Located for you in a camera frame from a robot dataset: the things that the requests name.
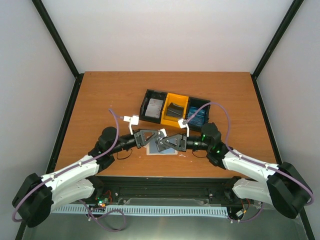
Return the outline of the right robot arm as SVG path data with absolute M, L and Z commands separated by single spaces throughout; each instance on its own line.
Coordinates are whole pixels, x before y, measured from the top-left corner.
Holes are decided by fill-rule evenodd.
M 222 134 L 214 123 L 205 123 L 200 135 L 176 134 L 161 137 L 157 147 L 206 151 L 206 158 L 215 167 L 238 172 L 239 178 L 231 190 L 239 199 L 251 199 L 272 205 L 283 216 L 294 219 L 314 196 L 297 169 L 288 162 L 274 164 L 243 155 L 221 140 Z

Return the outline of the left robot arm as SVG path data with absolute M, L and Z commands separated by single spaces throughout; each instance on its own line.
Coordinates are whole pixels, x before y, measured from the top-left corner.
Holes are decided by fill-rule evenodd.
M 51 173 L 28 175 L 12 200 L 14 214 L 29 228 L 41 224 L 56 209 L 77 200 L 99 201 L 104 188 L 95 183 L 94 176 L 108 168 L 114 154 L 141 148 L 155 139 L 158 130 L 139 129 L 119 136 L 115 127 L 106 127 L 94 148 L 80 160 Z

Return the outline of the black card stack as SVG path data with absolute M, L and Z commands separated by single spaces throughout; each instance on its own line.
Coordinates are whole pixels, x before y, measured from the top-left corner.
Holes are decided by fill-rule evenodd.
M 166 108 L 166 116 L 173 118 L 182 118 L 184 113 L 184 107 L 178 104 L 171 102 L 169 106 Z

